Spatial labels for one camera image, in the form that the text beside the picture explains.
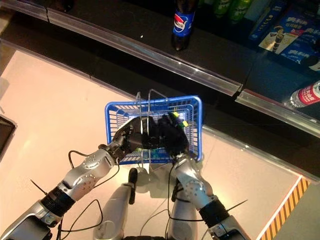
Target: white floor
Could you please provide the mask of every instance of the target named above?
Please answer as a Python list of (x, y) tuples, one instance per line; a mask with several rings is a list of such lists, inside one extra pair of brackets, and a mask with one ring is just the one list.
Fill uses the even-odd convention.
[[(0, 106), (3, 115), (16, 122), (17, 129), (0, 162), (0, 233), (43, 198), (30, 179), (47, 192), (53, 189), (70, 169), (69, 150), (91, 153), (99, 144), (106, 143), (105, 105), (129, 100), (19, 51), (1, 77), (9, 82), (9, 87), (0, 99)], [(298, 177), (207, 132), (203, 132), (203, 152), (202, 174), (226, 208), (248, 199), (230, 213), (255, 239)], [(77, 155), (73, 159), (75, 165), (83, 160)], [(65, 215), (63, 228), (69, 228), (91, 200), (97, 198), (104, 206), (113, 191), (127, 181), (130, 167), (122, 166), (115, 178), (77, 202)], [(129, 206), (125, 235), (139, 235), (144, 222), (163, 202), (163, 198), (151, 198), (148, 192), (137, 193), (136, 203)], [(165, 208), (164, 203), (157, 212)], [(92, 206), (75, 228), (94, 225), (98, 217), (98, 208)], [(163, 236), (167, 219), (166, 213), (161, 213), (147, 224), (142, 234)], [(206, 226), (204, 223), (198, 226), (201, 238)], [(55, 238), (56, 229), (52, 232)], [(91, 238), (92, 230), (68, 237)]]

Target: plastic basket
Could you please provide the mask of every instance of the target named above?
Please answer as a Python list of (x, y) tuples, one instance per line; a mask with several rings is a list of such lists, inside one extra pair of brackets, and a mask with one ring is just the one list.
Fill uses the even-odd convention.
[[(189, 141), (189, 150), (196, 155), (196, 161), (200, 161), (202, 159), (202, 102), (197, 96), (109, 102), (105, 106), (107, 143), (111, 143), (117, 130), (129, 119), (139, 116), (152, 116), (157, 122), (163, 114), (168, 112), (177, 112), (179, 113), (179, 118), (188, 122), (188, 126), (184, 130)], [(158, 148), (129, 153), (119, 164), (165, 164), (170, 161), (165, 149)]]

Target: wire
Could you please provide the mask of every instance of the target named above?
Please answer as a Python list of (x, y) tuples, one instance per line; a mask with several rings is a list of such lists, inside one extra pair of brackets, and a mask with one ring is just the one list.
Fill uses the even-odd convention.
[(58, 233), (57, 233), (57, 235), (56, 235), (56, 239), (55, 240), (61, 240), (61, 228), (62, 228), (62, 222), (64, 221), (64, 216), (62, 216), (62, 218), (61, 218), (61, 221), (60, 221), (60, 224), (59, 224), (59, 226), (58, 226)]
[(204, 234), (202, 235), (201, 240), (204, 240), (204, 239), (205, 239), (205, 236), (206, 236), (207, 232), (208, 232), (208, 229), (205, 230)]
[(109, 181), (110, 179), (112, 179), (115, 175), (118, 174), (119, 170), (120, 170), (120, 166), (119, 164), (118, 166), (118, 170), (115, 172), (115, 174), (113, 174), (111, 177), (109, 177), (107, 180), (104, 180), (103, 182), (99, 183), (98, 185), (95, 185), (93, 188), (95, 189), (96, 187), (99, 187), (100, 185), (104, 184), (105, 182)]
[(44, 193), (44, 195), (47, 195), (48, 193), (45, 192), (41, 187), (39, 187), (34, 181), (32, 181), (32, 179), (30, 179), (30, 181), (41, 191)]
[(226, 211), (229, 212), (230, 210), (232, 210), (232, 209), (240, 206), (241, 204), (244, 204), (246, 201), (248, 201), (248, 199), (247, 199), (247, 200), (244, 200), (244, 201), (242, 201), (242, 202), (240, 202), (240, 203), (238, 203), (238, 204), (236, 204), (236, 205), (234, 205), (233, 207), (230, 207), (230, 208), (229, 208), (228, 210), (226, 210)]
[(140, 230), (140, 236), (141, 236), (142, 230), (144, 229), (144, 227), (146, 226), (146, 224), (147, 224), (147, 223), (148, 223), (152, 218), (154, 218), (155, 216), (157, 216), (157, 215), (159, 215), (159, 214), (163, 213), (164, 211), (168, 211), (168, 209), (164, 209), (164, 210), (162, 210), (162, 211), (158, 212), (157, 214), (155, 214), (155, 215), (153, 215), (153, 216), (149, 217), (149, 218), (147, 219), (147, 221), (145, 221), (145, 223), (143, 224), (143, 226), (142, 226), (142, 228), (141, 228), (141, 230)]
[[(100, 214), (101, 214), (101, 220), (98, 224), (96, 225), (93, 225), (93, 226), (89, 226), (89, 227), (85, 227), (85, 228), (80, 228), (80, 229), (76, 229), (76, 230), (72, 230), (72, 228), (74, 227), (74, 225), (76, 224), (76, 222), (78, 221), (78, 219), (82, 216), (82, 214), (84, 214), (84, 212), (91, 206), (91, 204), (93, 204), (94, 202), (97, 202), (98, 206), (99, 206), (99, 210), (100, 210)], [(88, 230), (88, 229), (93, 229), (97, 226), (99, 226), (104, 220), (104, 215), (103, 215), (103, 212), (102, 212), (102, 209), (101, 209), (101, 205), (100, 205), (100, 202), (98, 199), (94, 199), (92, 202), (90, 202), (86, 207), (85, 209), (80, 213), (80, 215), (74, 220), (74, 222), (72, 223), (71, 227), (69, 230), (64, 230), (64, 229), (61, 229), (60, 232), (64, 232), (64, 233), (67, 233), (63, 238), (61, 238), (61, 240), (64, 240), (66, 237), (68, 237), (68, 235), (70, 233), (74, 233), (74, 232), (80, 232), (80, 231), (85, 231), (85, 230)]]
[(78, 155), (83, 156), (83, 157), (88, 157), (88, 156), (90, 156), (90, 154), (89, 154), (89, 155), (88, 155), (88, 154), (84, 154), (84, 153), (79, 152), (79, 151), (76, 151), (76, 150), (71, 150), (71, 151), (69, 151), (69, 152), (68, 152), (68, 158), (69, 158), (69, 163), (70, 163), (72, 169), (74, 169), (75, 166), (74, 166), (74, 164), (73, 164), (73, 162), (72, 162), (72, 159), (71, 159), (71, 153), (75, 153), (75, 154), (78, 154)]
[(176, 220), (176, 221), (183, 221), (183, 222), (202, 222), (203, 219), (179, 219), (175, 217), (171, 217), (170, 211), (169, 211), (169, 197), (170, 197), (170, 178), (171, 178), (171, 172), (174, 169), (174, 165), (172, 166), (170, 172), (169, 172), (169, 178), (168, 178), (168, 200), (167, 200), (167, 208), (168, 208), (168, 216), (169, 219)]
[(170, 220), (170, 217), (168, 217), (168, 221), (166, 222), (166, 226), (165, 226), (165, 231), (164, 231), (164, 238), (165, 239), (168, 239), (167, 230), (168, 230), (169, 220)]

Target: hazard tape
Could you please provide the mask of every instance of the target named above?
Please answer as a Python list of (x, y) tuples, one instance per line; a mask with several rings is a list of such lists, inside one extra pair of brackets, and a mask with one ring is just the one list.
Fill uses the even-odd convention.
[(295, 206), (307, 190), (310, 182), (300, 176), (277, 208), (267, 225), (263, 228), (256, 240), (272, 240), (288, 219)]

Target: store shelf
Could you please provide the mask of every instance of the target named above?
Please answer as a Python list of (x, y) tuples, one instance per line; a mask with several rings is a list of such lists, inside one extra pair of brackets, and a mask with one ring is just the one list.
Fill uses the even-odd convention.
[[(29, 6), (30, 2), (1, 2), (34, 15), (21, 7), (23, 4)], [(174, 11), (174, 7), (167, 9), (172, 16)], [(59, 11), (52, 3), (47, 8), (47, 16), (52, 24), (230, 96), (242, 87), (255, 59), (254, 50), (198, 28), (194, 29), (189, 48), (177, 52), (171, 46), (172, 17), (123, 0), (97, 0), (94, 4), (77, 0), (67, 13)]]
[(244, 89), (236, 98), (236, 101), (320, 138), (319, 120), (288, 109), (277, 101), (248, 89)]
[(320, 104), (289, 109), (291, 94), (319, 80), (319, 73), (261, 50), (236, 101), (320, 138)]
[(47, 7), (51, 0), (0, 0), (0, 6), (47, 21)]
[(234, 102), (234, 98), (203, 84), (21, 13), (16, 13), (0, 38), (2, 44), (125, 95), (134, 96), (141, 91), (142, 97), (147, 98), (151, 88), (168, 97), (199, 95), (205, 113), (203, 124), (207, 127), (283, 160), (289, 169), (320, 177), (320, 138)]

